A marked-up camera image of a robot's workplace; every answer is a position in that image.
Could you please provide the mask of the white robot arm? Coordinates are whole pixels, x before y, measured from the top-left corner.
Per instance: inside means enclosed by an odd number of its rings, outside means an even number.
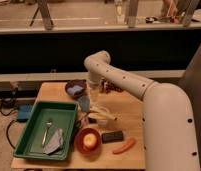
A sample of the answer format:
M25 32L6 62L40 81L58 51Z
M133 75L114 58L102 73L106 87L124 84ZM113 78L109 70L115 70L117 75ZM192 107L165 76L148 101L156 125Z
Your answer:
M146 171L201 171L193 109L187 94L171 83L159 83L110 65L100 51L86 57L88 83L106 78L143 101Z

